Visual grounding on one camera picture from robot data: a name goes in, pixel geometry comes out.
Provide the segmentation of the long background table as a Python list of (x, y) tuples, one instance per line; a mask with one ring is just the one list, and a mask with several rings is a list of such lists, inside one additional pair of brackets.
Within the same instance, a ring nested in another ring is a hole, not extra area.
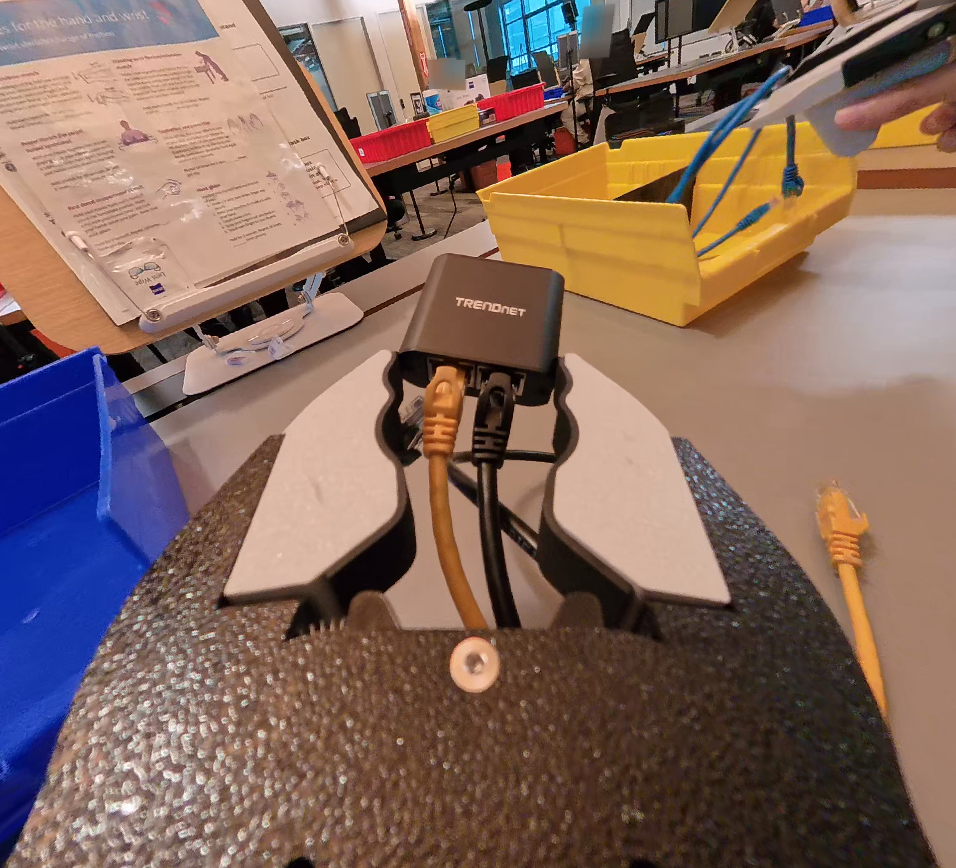
[(549, 138), (559, 126), (560, 113), (567, 104), (564, 99), (547, 102), (541, 109), (367, 165), (366, 171), (383, 198), (401, 200), (408, 196), (420, 220), (414, 193), (429, 184), (454, 178), (500, 157), (508, 157), (517, 173), (546, 163)]

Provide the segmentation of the black network switch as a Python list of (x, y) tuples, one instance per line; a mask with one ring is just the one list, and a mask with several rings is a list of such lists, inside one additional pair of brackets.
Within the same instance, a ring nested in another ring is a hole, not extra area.
[(565, 281), (558, 272), (456, 254), (432, 264), (399, 350), (405, 381), (425, 388), (442, 366), (478, 396), (507, 374), (517, 405), (549, 403), (555, 388)]

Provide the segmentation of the red plastic bin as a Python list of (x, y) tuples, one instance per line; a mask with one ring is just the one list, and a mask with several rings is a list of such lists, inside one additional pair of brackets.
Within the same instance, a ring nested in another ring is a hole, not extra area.
[(396, 124), (392, 127), (350, 138), (365, 166), (427, 149), (432, 145), (427, 119)]
[(482, 125), (511, 121), (543, 109), (544, 91), (544, 84), (537, 82), (531, 86), (479, 99), (476, 106)]

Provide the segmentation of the blue plastic bin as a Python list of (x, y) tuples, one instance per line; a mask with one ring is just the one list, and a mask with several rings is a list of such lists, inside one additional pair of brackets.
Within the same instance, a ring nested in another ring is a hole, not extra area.
[(99, 349), (2, 386), (1, 836), (25, 823), (103, 635), (189, 515)]

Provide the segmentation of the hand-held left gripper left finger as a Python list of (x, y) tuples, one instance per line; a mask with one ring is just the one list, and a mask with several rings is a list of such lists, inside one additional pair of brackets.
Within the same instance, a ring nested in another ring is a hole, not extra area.
[(231, 604), (385, 592), (416, 556), (397, 354), (380, 351), (288, 426), (223, 589)]

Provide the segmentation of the white stand base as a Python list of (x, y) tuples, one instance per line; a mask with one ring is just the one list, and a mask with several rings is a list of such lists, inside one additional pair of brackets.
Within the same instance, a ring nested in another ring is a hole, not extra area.
[(284, 312), (224, 337), (203, 336), (185, 360), (183, 392), (199, 396), (340, 334), (364, 317), (337, 291), (320, 293), (324, 273), (306, 279), (298, 302)]

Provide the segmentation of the wooden support column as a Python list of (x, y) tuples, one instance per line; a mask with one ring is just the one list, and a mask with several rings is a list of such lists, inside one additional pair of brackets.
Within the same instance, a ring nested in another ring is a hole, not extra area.
[(428, 54), (420, 15), (413, 0), (398, 0), (400, 18), (418, 82), (424, 93), (429, 89)]

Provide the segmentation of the grey desk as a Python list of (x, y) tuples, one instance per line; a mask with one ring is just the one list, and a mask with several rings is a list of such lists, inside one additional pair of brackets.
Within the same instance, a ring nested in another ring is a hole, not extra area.
[[(926, 836), (954, 866), (954, 165), (936, 149), (873, 152), (851, 216), (688, 328), (577, 295), (561, 350), (582, 356), (687, 439), (810, 575), (847, 634), (816, 524), (836, 480), (870, 523), (863, 567), (892, 732)], [(196, 511), (320, 390), (397, 348), (424, 250), (343, 289), (352, 330), (204, 397), (184, 397), (195, 341), (130, 390)]]

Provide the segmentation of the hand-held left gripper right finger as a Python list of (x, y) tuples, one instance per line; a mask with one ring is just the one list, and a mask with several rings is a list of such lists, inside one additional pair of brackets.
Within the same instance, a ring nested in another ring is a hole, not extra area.
[(589, 594), (603, 620), (651, 602), (723, 609), (721, 565), (663, 423), (577, 354), (558, 360), (555, 461), (537, 564), (563, 596)]

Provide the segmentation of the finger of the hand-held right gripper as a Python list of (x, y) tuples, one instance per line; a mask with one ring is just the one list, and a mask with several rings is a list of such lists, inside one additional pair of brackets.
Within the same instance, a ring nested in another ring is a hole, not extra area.
[[(786, 84), (795, 84), (796, 81), (820, 83), (827, 79), (829, 73), (836, 73), (836, 82), (843, 84), (842, 64), (844, 60), (860, 51), (866, 39), (875, 33), (879, 33), (883, 28), (900, 19), (904, 14), (914, 10), (935, 8), (939, 6), (919, 6), (916, 2), (909, 2), (905, 6), (888, 10), (878, 14), (868, 20), (848, 27), (837, 28), (824, 43), (815, 50), (809, 57), (803, 59), (793, 73), (785, 80)], [(893, 84), (911, 80), (925, 73), (931, 73), (925, 69), (924, 73), (907, 77), (905, 80)], [(881, 75), (878, 78), (870, 79), (861, 84), (891, 84), (888, 75)]]
[(818, 88), (780, 88), (756, 106), (747, 126), (757, 130), (786, 119), (808, 122), (827, 149), (838, 157), (855, 157), (871, 148), (878, 128), (849, 131), (836, 124), (837, 112), (878, 94), (876, 85), (858, 85), (824, 95)]

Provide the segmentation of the black computer monitors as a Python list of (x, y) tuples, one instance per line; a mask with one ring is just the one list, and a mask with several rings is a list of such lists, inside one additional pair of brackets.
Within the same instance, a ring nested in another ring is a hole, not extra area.
[(654, 3), (654, 40), (666, 44), (682, 39), (694, 30), (696, 0), (656, 0)]

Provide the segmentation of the black floor lamp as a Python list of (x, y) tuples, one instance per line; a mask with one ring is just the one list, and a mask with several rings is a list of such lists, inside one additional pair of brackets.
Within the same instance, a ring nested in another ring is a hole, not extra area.
[(469, 14), (470, 18), (471, 17), (475, 18), (479, 26), (482, 50), (484, 53), (484, 65), (483, 65), (484, 72), (483, 73), (485, 75), (488, 75), (490, 71), (491, 54), (488, 47), (485, 25), (484, 25), (484, 11), (491, 3), (492, 3), (492, 0), (473, 0), (463, 6), (464, 12)]

